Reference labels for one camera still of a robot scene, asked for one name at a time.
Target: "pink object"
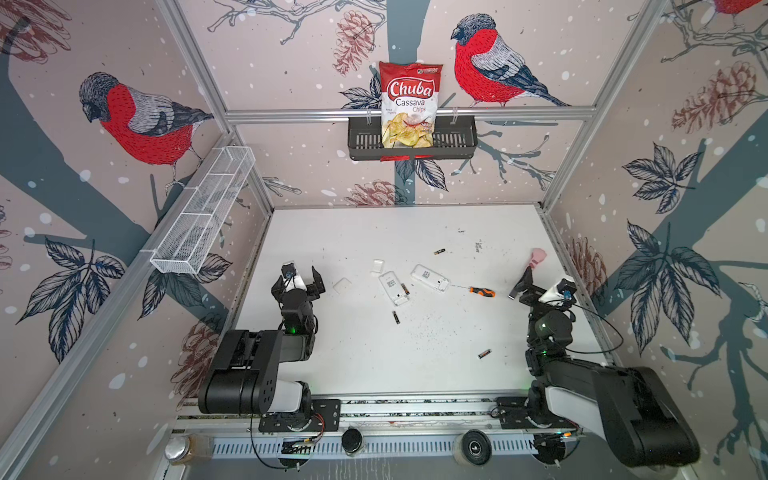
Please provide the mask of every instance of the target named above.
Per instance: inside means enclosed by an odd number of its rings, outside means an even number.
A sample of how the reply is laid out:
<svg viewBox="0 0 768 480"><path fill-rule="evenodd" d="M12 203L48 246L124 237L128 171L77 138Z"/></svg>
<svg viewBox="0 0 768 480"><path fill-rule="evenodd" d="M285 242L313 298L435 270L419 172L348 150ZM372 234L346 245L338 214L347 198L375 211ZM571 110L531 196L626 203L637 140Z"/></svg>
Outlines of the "pink object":
<svg viewBox="0 0 768 480"><path fill-rule="evenodd" d="M531 262L528 266L531 267L531 269L534 269L538 264L543 262L545 258L547 258L547 252L543 251L541 248L534 248L533 252L531 252Z"/></svg>

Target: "red chip bag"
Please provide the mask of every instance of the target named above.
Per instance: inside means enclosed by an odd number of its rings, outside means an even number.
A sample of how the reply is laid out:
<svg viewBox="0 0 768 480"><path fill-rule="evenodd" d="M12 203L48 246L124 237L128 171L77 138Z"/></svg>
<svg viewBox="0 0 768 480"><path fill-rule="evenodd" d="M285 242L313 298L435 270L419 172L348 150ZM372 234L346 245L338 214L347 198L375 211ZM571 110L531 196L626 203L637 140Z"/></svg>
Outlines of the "red chip bag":
<svg viewBox="0 0 768 480"><path fill-rule="evenodd" d="M379 62L382 75L382 144L431 147L442 65Z"/></svg>

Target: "white remote control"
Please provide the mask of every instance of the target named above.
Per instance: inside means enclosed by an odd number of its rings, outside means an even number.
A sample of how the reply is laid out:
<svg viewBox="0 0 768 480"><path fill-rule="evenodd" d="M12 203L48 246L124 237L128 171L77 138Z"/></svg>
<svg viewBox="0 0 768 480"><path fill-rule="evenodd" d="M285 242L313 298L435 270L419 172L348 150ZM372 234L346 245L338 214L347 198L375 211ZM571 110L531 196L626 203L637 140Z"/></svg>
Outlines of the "white remote control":
<svg viewBox="0 0 768 480"><path fill-rule="evenodd" d="M402 288L400 280L397 279L395 272L387 272L379 277L379 281L384 286L387 296L395 304L395 306L401 306L408 301L408 294Z"/></svg>
<svg viewBox="0 0 768 480"><path fill-rule="evenodd" d="M451 285L451 282L443 275L440 275L423 265L416 265L411 272L411 276L415 280L423 282L439 292L445 292Z"/></svg>

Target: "black metal basket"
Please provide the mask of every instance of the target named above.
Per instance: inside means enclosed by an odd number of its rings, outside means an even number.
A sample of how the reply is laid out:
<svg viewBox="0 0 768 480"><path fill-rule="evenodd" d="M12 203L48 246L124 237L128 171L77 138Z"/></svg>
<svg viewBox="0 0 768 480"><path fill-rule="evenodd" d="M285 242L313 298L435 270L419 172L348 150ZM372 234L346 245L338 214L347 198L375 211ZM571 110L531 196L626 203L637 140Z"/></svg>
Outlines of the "black metal basket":
<svg viewBox="0 0 768 480"><path fill-rule="evenodd" d="M435 160L465 160L472 158L478 146L478 132L475 127L475 117L462 115L456 117L440 116L435 121L435 132L432 133L432 147L413 148L397 147L384 148L382 145L382 119L371 117L371 123L365 117L349 119L349 158L362 160L400 160L407 157L413 159L432 158Z"/></svg>

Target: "bird illustration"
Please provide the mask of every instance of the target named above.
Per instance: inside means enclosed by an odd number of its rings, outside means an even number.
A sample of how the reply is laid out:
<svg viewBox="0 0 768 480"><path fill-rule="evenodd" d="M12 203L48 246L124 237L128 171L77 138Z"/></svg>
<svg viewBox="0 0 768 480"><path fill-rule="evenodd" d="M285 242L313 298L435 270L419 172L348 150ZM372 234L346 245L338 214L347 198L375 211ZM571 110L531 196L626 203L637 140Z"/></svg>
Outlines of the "bird illustration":
<svg viewBox="0 0 768 480"><path fill-rule="evenodd" d="M102 71L90 75L80 86L80 102L88 121L98 119L106 131L133 158L150 165L171 165L176 180L176 161L192 148L197 127L214 116L198 108L185 107L165 95L145 94L120 83Z"/></svg>
<svg viewBox="0 0 768 480"><path fill-rule="evenodd" d="M522 55L504 43L490 15L467 15L451 35L456 40L455 74L459 86L475 99L498 102L502 107L512 98L539 97L559 107L568 104L549 94L525 65Z"/></svg>

